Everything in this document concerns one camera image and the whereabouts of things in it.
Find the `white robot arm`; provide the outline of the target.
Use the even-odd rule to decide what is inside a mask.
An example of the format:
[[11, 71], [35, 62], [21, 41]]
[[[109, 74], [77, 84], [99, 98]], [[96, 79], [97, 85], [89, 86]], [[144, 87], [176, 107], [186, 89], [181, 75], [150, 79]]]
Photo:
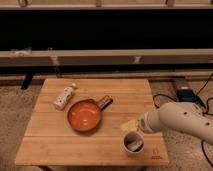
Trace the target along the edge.
[[200, 107], [192, 102], [165, 103], [140, 115], [137, 121], [144, 133], [152, 134], [169, 128], [213, 145], [213, 120], [204, 117]]

